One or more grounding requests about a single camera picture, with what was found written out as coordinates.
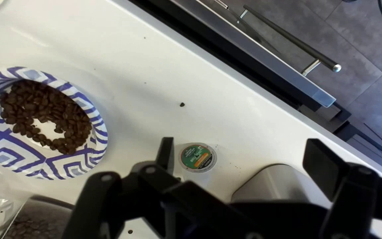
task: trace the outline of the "blue patterned plate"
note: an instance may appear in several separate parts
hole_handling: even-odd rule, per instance
[[[74,154],[63,155],[47,146],[11,133],[11,125],[0,117],[0,165],[14,173],[41,179],[66,179],[84,174],[103,157],[107,147],[107,129],[98,110],[68,82],[45,72],[14,66],[0,68],[0,93],[18,80],[37,81],[54,88],[75,101],[90,118],[92,130],[87,141]]]

